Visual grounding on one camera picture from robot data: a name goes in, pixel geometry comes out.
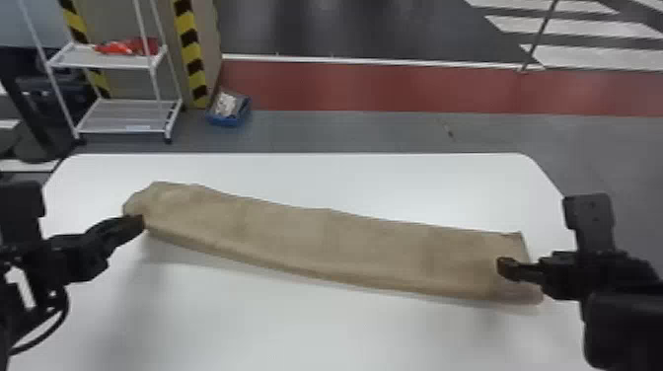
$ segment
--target black cable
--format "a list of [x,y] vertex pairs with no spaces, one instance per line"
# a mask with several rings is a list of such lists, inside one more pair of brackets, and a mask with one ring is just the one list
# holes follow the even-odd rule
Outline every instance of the black cable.
[[62,326],[64,323],[64,320],[67,318],[67,315],[69,314],[69,295],[67,295],[67,290],[64,289],[64,287],[60,287],[55,290],[57,292],[57,295],[62,299],[62,309],[60,309],[60,317],[57,318],[57,320],[51,325],[46,331],[44,331],[42,334],[39,336],[35,337],[34,339],[23,343],[21,345],[14,346],[10,351],[9,355],[16,355],[19,353],[22,353],[42,341],[46,340],[49,336],[51,336],[55,331]]

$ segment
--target blue container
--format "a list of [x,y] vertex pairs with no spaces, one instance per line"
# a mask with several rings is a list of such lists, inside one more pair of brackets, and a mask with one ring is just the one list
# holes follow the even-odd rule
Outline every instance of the blue container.
[[241,101],[241,105],[240,108],[237,110],[237,113],[230,114],[227,116],[215,113],[214,107],[216,107],[216,100],[219,98],[219,95],[216,95],[212,100],[210,107],[207,108],[207,112],[205,113],[205,118],[207,118],[207,121],[209,121],[209,123],[211,123],[212,125],[230,126],[230,127],[239,126],[242,124],[242,122],[244,122],[244,120],[249,115],[249,112],[251,111],[251,98],[239,94],[238,95],[232,94],[229,92],[225,92],[225,94],[230,94],[235,98],[237,98],[238,101]]

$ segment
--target robotic arm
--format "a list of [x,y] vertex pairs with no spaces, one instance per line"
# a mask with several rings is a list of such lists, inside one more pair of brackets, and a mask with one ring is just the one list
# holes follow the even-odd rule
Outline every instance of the robotic arm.
[[663,370],[663,283],[656,271],[615,247],[607,195],[567,197],[562,205],[577,251],[553,252],[536,264],[500,258],[499,274],[538,284],[555,300],[579,302],[585,358],[593,367]]
[[[38,219],[45,214],[40,186],[18,183],[0,187],[0,370],[9,357],[44,341],[62,325],[69,312],[65,286],[86,282],[109,267],[115,248],[144,229],[140,216],[107,219],[80,235],[58,235],[43,240]],[[35,301],[28,308],[7,272],[25,273]],[[17,343],[41,324],[58,316],[42,334]]]

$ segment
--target hazard stripe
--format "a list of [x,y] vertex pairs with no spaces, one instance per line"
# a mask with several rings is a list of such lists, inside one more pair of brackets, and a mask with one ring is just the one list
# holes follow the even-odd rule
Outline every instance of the hazard stripe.
[[[62,8],[62,16],[64,21],[71,32],[72,38],[76,42],[90,43],[88,39],[88,29],[85,27],[83,18],[76,11],[76,6],[73,0],[58,0]],[[90,76],[88,76],[90,84],[93,84],[99,90],[99,94],[103,98],[111,97],[111,89],[109,89],[109,82],[106,79],[104,72],[97,68],[90,68]]]
[[173,11],[175,30],[180,38],[182,62],[193,106],[204,109],[209,102],[209,95],[202,61],[202,47],[198,40],[198,30],[190,0],[173,0]]

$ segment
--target beige towel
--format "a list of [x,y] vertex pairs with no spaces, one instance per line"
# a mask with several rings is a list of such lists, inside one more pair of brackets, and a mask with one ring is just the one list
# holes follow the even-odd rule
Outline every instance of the beige towel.
[[164,241],[311,277],[514,304],[543,298],[536,286],[497,274],[498,257],[528,260],[520,233],[381,220],[161,182],[133,194],[123,210],[143,214]]

